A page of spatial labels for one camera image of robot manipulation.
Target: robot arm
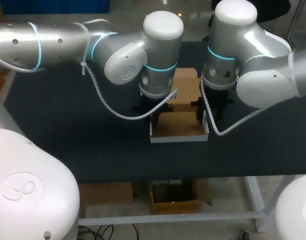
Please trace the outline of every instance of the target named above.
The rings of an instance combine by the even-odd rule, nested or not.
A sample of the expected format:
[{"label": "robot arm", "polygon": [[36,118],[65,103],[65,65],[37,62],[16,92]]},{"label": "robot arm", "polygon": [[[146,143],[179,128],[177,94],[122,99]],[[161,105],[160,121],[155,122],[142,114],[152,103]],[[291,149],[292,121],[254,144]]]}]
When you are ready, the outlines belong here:
[{"label": "robot arm", "polygon": [[[117,34],[108,21],[0,24],[0,69],[31,73],[52,65],[94,61],[114,84],[142,70],[140,90],[152,99],[171,90],[183,22],[154,12],[143,30]],[[34,145],[0,103],[0,240],[74,240],[79,190],[60,161]]]},{"label": "robot arm", "polygon": [[255,108],[305,96],[306,50],[250,60],[237,80],[236,91],[244,103]]},{"label": "robot arm", "polygon": [[306,95],[306,50],[291,52],[285,40],[259,26],[256,17],[256,8],[246,0],[217,5],[203,83],[222,92],[237,82],[239,98],[256,108]]},{"label": "robot arm", "polygon": [[175,14],[149,14],[143,30],[118,34],[104,19],[83,24],[0,23],[0,68],[34,72],[49,66],[94,61],[114,84],[125,84],[141,71],[140,89],[150,98],[171,90],[183,22]]}]

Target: blue led ring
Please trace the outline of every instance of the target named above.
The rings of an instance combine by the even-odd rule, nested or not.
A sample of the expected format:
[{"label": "blue led ring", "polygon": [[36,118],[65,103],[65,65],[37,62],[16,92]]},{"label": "blue led ring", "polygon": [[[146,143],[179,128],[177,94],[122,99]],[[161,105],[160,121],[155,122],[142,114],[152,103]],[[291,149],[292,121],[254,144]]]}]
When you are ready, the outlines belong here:
[{"label": "blue led ring", "polygon": [[37,69],[39,68],[41,62],[42,62],[42,44],[41,44],[41,39],[39,38],[39,34],[38,34],[38,31],[37,31],[37,27],[35,24],[31,23],[31,22],[28,22],[28,24],[30,24],[35,33],[36,33],[36,37],[37,37],[37,42],[38,42],[38,63],[36,65],[36,67],[34,67],[34,69]]},{"label": "blue led ring", "polygon": [[105,38],[105,37],[107,37],[109,35],[112,35],[112,34],[117,34],[117,32],[109,32],[107,34],[101,35],[101,37],[95,42],[95,44],[94,44],[94,46],[92,48],[92,60],[93,61],[95,61],[94,60],[94,50],[95,50],[95,47],[96,47],[97,43],[99,43],[99,41],[102,40],[103,38]]},{"label": "blue led ring", "polygon": [[153,70],[153,71],[156,71],[156,72],[166,72],[166,71],[169,71],[169,70],[172,70],[174,67],[176,67],[176,65],[177,65],[177,63],[175,63],[175,65],[174,66],[171,66],[170,68],[168,68],[168,69],[158,69],[158,68],[153,68],[153,67],[151,67],[151,66],[147,66],[146,64],[144,64],[144,66],[145,67],[147,67],[149,70]]},{"label": "blue led ring", "polygon": [[232,57],[229,58],[229,57],[224,57],[224,56],[222,57],[220,55],[217,55],[216,53],[212,52],[212,50],[209,48],[209,46],[207,46],[207,48],[208,48],[209,52],[217,58],[220,58],[220,59],[223,59],[223,60],[235,60],[235,58],[232,58]]}]

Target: table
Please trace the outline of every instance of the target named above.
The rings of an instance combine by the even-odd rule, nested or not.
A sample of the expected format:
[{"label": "table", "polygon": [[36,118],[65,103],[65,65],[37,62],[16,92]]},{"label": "table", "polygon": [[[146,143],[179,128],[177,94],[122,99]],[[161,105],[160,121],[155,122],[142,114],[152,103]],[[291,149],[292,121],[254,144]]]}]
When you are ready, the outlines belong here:
[{"label": "table", "polygon": [[[200,75],[206,49],[205,42],[184,42],[178,67],[194,67]],[[130,115],[140,102],[139,77],[113,85],[90,67],[108,104]],[[254,110],[234,91],[229,98],[233,104],[218,123],[220,131]],[[208,142],[168,144],[149,143],[143,120],[129,122],[108,112],[77,64],[16,74],[5,106],[27,137],[61,160],[79,183],[252,176],[245,180],[253,212],[82,219],[84,225],[259,218],[257,229],[265,231],[283,188],[294,175],[306,174],[306,97],[277,104],[225,136],[211,129]],[[254,176],[287,174],[264,205]]]}]

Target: floor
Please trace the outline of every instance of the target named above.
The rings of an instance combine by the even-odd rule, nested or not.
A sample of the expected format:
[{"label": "floor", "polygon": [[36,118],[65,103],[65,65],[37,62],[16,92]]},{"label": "floor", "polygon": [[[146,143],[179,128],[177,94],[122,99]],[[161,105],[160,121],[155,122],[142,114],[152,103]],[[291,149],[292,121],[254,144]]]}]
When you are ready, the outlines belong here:
[{"label": "floor", "polygon": [[[262,23],[269,32],[285,36],[297,1],[291,0],[291,11],[276,20]],[[8,21],[26,21],[34,23],[73,23],[105,18],[112,22],[117,31],[139,30],[145,15],[156,10],[168,10],[181,13],[184,22],[184,41],[199,41],[207,34],[207,22],[212,14],[210,0],[112,0],[109,14],[56,14],[56,15],[7,15]],[[301,18],[296,33],[306,34],[306,12]],[[281,180],[281,176],[258,177],[264,200],[267,199]],[[205,205],[204,211],[248,211],[250,202],[242,178],[212,178],[213,207]],[[87,217],[148,214],[145,203],[114,204],[92,206],[87,209]],[[181,223],[139,224],[141,240],[235,240],[240,229],[250,231],[252,240],[279,240],[275,226],[266,233],[256,233],[252,220],[223,220]],[[136,235],[131,225],[116,225],[112,240],[134,240]]]},{"label": "floor", "polygon": [[[282,176],[258,177],[258,183],[264,201],[273,193]],[[211,178],[213,206],[203,205],[203,212],[245,212],[251,211],[246,185],[241,177]],[[87,218],[116,217],[148,215],[149,204],[144,201],[134,201],[126,204],[107,204],[89,206]],[[221,221],[198,221],[176,223],[146,223],[138,224],[141,240],[238,240],[240,229],[250,232],[252,240],[279,240],[275,226],[268,232],[257,233],[254,221],[251,219],[221,220]],[[131,225],[115,225],[112,240],[125,239],[135,240],[136,235]]]}]

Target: metal table leg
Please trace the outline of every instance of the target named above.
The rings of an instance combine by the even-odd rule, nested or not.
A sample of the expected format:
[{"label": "metal table leg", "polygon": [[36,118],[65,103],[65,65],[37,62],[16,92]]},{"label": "metal table leg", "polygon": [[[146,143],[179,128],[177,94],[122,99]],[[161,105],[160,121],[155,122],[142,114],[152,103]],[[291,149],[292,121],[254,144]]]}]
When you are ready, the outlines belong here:
[{"label": "metal table leg", "polygon": [[296,175],[285,175],[282,179],[282,181],[279,183],[277,188],[275,189],[275,192],[273,193],[273,196],[268,200],[268,202],[265,204],[264,213],[266,217],[263,217],[262,219],[257,219],[255,221],[256,230],[258,232],[266,232],[270,226],[274,222],[274,214],[275,214],[275,206],[278,200],[278,197],[286,188],[287,185],[289,185],[295,178]]},{"label": "metal table leg", "polygon": [[304,10],[305,5],[306,5],[306,0],[299,0],[298,1],[298,4],[296,6],[294,15],[293,15],[291,23],[290,23],[290,26],[288,28],[288,32],[287,32],[286,37],[287,37],[287,40],[288,40],[289,44],[291,45],[292,49],[296,47],[294,45],[293,41],[292,41],[294,28],[296,26],[296,23],[297,23],[299,17],[301,16],[301,14]]}]

